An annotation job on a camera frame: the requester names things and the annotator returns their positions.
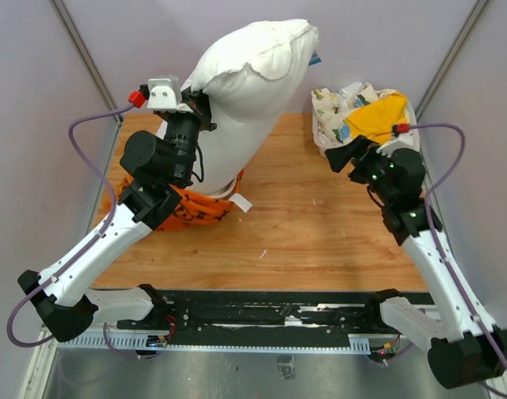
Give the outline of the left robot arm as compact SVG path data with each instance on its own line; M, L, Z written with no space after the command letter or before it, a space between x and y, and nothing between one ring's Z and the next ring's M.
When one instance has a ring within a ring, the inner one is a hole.
M185 89L175 105L158 106L154 113L167 123L165 136L137 131L129 137L121 166L133 180L120 195L111 196L107 216L52 266L39 273L27 270L17 280L24 300L58 342L104 323L154 329L165 320L170 307L149 284L111 291L91 288L121 254L174 213L181 189L204 180L194 164L203 161L199 133L216 127L208 96Z

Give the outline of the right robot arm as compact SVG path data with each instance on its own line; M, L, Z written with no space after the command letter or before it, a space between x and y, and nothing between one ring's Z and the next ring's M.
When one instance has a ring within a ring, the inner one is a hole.
M375 295L364 312L375 333L388 327L407 337L427 356L436 380L446 389L486 383L507 373L507 328L500 328L475 296L452 255L434 210L426 206L426 176L419 151L408 145L384 155L360 135L349 145L326 150L330 168L352 164L351 181L381 200L387 230L426 282L438 320L423 313L395 290Z

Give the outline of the orange patterned pillowcase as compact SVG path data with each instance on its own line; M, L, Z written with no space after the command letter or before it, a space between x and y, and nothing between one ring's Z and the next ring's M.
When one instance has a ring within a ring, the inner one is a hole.
M174 190L181 195L181 201L172 215L156 231L180 231L191 226L218 223L234 207L239 207L234 200L235 195L241 196L240 185L243 175L244 170L241 170L220 195L202 195L174 186Z

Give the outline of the white pillow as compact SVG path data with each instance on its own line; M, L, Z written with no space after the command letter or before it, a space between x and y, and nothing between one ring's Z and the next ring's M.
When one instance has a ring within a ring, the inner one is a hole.
M319 42L306 19L252 22L211 45L182 87L209 98L214 131L203 131L204 173L190 191L213 199L232 194L239 173L290 104Z

